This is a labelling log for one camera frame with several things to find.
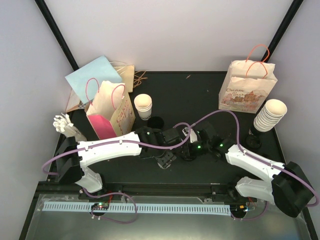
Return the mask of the cream paper bag pink sides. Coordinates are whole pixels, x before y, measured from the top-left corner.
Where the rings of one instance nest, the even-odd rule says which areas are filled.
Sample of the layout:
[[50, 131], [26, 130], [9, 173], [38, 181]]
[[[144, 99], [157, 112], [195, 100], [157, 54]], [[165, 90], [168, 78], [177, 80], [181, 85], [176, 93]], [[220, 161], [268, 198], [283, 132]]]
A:
[[136, 117], [126, 85], [102, 81], [86, 117], [100, 140], [130, 133]]

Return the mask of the white paper coffee cup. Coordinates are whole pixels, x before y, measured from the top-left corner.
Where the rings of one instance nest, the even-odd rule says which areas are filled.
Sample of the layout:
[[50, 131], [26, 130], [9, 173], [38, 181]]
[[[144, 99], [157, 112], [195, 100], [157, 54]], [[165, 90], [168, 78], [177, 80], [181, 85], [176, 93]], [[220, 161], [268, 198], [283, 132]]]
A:
[[168, 169], [168, 168], [171, 166], [171, 164], [169, 164], [169, 165], [161, 165], [160, 163], [158, 163], [158, 166], [159, 166], [161, 169], [165, 170], [165, 169]]

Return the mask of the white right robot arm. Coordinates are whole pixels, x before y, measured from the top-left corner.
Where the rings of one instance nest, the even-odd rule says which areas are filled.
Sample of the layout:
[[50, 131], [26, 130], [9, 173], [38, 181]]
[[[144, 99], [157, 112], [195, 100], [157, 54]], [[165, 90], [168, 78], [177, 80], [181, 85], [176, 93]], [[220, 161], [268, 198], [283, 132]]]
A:
[[301, 167], [295, 162], [284, 164], [240, 148], [229, 138], [221, 138], [210, 123], [202, 129], [182, 129], [188, 141], [181, 148], [185, 160], [210, 153], [214, 158], [244, 169], [256, 176], [239, 179], [228, 187], [228, 198], [234, 202], [253, 197], [276, 205], [289, 217], [297, 217], [315, 196]]

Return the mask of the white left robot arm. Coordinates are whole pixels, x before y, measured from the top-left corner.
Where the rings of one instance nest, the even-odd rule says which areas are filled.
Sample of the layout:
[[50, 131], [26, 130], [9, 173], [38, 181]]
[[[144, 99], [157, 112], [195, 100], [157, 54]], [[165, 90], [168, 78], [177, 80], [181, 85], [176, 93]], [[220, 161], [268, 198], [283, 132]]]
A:
[[128, 134], [96, 141], [76, 141], [66, 138], [56, 153], [56, 180], [60, 184], [77, 184], [85, 188], [95, 199], [103, 199], [108, 188], [103, 178], [89, 167], [93, 164], [127, 156], [141, 159], [153, 158], [166, 169], [175, 160], [171, 152], [182, 142], [176, 128], [161, 130], [141, 127]]

